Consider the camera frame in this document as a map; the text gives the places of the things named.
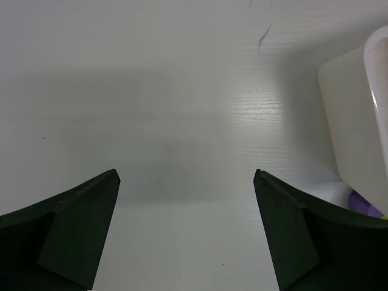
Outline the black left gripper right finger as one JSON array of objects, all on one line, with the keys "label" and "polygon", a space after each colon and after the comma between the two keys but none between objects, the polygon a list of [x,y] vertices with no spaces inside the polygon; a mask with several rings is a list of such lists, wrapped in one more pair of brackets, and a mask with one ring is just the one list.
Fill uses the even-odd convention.
[{"label": "black left gripper right finger", "polygon": [[387,221],[257,170],[256,199],[280,290],[387,290]]}]

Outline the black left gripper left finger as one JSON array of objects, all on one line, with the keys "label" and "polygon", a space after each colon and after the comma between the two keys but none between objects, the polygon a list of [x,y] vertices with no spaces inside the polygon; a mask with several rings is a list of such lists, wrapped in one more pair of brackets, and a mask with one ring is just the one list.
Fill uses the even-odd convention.
[{"label": "black left gripper left finger", "polygon": [[120,182],[111,169],[1,215],[1,290],[92,290]]}]

